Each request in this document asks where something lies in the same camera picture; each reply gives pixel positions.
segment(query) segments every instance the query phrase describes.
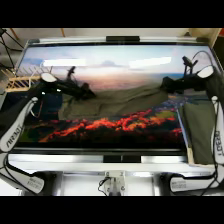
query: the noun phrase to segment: garment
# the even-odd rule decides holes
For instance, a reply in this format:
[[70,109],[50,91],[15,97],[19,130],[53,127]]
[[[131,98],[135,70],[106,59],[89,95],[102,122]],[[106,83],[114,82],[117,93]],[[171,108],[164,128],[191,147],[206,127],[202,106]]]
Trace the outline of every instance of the garment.
[[212,102],[201,101],[197,105],[186,103],[179,113],[195,164],[213,164],[211,135],[215,125],[215,111]]
[[91,116],[116,116],[147,110],[168,100],[168,94],[159,88],[141,86],[127,90],[108,90],[96,93],[96,98],[76,101],[63,95],[60,120]]

